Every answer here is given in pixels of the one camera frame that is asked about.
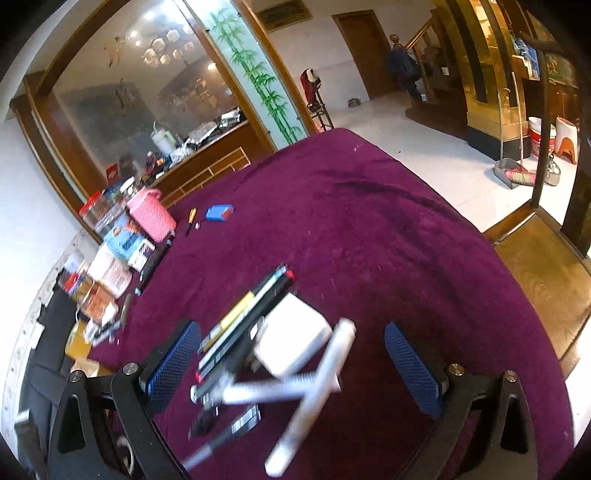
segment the purple tablecloth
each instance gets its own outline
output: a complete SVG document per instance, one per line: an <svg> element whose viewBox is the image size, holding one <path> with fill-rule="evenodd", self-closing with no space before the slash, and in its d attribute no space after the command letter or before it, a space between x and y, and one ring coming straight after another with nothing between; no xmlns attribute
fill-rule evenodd
<svg viewBox="0 0 591 480"><path fill-rule="evenodd" d="M187 238L189 210L231 203L226 223L203 222ZM284 478L392 479L431 426L384 348L399 323L446 362L473 373L515 370L534 423L540 479L572 451L563 375L535 311L484 237L434 190L376 146L344 129L316 135L199 190L171 209L179 236L151 284L135 299L119 345L92 357L107 367L142 361L181 318L204 330L278 264L331 324L352 319L357 338L330 396ZM194 369L158 424L180 458L198 412ZM244 439L220 450L194 478L266 478L264 462L297 403L271 404ZM226 422L236 414L228 412Z"/></svg>

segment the white box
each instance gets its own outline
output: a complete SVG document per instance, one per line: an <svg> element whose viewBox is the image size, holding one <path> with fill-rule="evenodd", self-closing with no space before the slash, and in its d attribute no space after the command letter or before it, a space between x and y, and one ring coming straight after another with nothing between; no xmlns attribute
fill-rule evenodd
<svg viewBox="0 0 591 480"><path fill-rule="evenodd" d="M277 304L262 328L254 353L277 378L298 372L332 334L326 319L292 293Z"/></svg>

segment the yellow pen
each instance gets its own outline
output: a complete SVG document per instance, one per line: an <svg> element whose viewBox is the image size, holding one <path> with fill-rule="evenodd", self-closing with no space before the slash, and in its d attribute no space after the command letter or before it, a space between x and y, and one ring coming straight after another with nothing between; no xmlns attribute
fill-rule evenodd
<svg viewBox="0 0 591 480"><path fill-rule="evenodd" d="M209 332L209 335L203 339L199 346L199 352L207 352L213 346L217 339L219 339L234 320L238 318L242 311L250 305L256 294L261 291L272 276L273 274L268 275L254 290L248 292L238 303L236 303L236 305L234 305L232 310L230 310L228 314Z"/></svg>
<svg viewBox="0 0 591 480"><path fill-rule="evenodd" d="M187 233L185 233L185 236L189 236L189 232L191 231L191 228L193 228L193 222L195 221L196 216L197 216L197 209L196 208L191 209L191 212L189 213L189 226L187 227Z"/></svg>

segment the white tile floor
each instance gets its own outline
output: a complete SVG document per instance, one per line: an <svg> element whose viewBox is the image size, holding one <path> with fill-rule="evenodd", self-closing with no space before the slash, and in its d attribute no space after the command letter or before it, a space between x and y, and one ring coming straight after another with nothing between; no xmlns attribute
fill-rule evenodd
<svg viewBox="0 0 591 480"><path fill-rule="evenodd" d="M344 127L379 146L427 182L481 232L487 230L531 198L532 188L507 188L493 172L493 161L455 137L424 127L405 117L410 100L404 92L386 95L356 108L332 114L336 127ZM561 158L556 187L544 186L541 205L563 223L573 189L576 166ZM524 166L535 171L536 161ZM575 445L591 419L591 335L583 342L586 355L566 381L574 420Z"/></svg>

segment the red lid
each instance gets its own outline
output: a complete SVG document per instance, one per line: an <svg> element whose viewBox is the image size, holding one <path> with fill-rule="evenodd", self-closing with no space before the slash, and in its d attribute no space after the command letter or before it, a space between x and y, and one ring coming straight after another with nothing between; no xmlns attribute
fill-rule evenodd
<svg viewBox="0 0 591 480"><path fill-rule="evenodd" d="M79 273L73 273L72 275L70 275L70 278L68 278L66 280L66 283L64 284L64 290L66 291L66 293L70 292L70 290L74 287L74 285L76 285L76 282L78 281L79 278L80 278Z"/></svg>
<svg viewBox="0 0 591 480"><path fill-rule="evenodd" d="M92 197L90 197L88 199L88 202L86 202L82 206L82 208L78 212L78 215L80 215L81 217L84 217L84 215L86 215L88 213L88 210L90 210L92 207L94 207L96 201L100 198L101 195L102 195L101 192L96 192Z"/></svg>

